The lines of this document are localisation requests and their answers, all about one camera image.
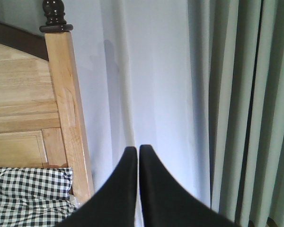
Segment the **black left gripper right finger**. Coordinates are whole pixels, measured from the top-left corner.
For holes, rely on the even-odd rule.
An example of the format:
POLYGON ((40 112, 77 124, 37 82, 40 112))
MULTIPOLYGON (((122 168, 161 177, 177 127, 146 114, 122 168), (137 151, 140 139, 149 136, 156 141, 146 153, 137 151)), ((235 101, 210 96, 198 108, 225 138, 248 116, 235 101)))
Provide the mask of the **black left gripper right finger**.
POLYGON ((187 192, 151 145, 139 149, 139 185, 146 227, 235 227, 187 192))

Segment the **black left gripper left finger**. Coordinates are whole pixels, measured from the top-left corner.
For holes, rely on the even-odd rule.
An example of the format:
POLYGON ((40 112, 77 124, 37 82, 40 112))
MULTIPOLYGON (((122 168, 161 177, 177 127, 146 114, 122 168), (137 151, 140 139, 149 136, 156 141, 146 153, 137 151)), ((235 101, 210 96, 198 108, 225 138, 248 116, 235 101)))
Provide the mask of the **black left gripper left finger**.
POLYGON ((76 212, 57 227, 133 227, 137 196, 137 150, 126 147, 114 171, 76 212))

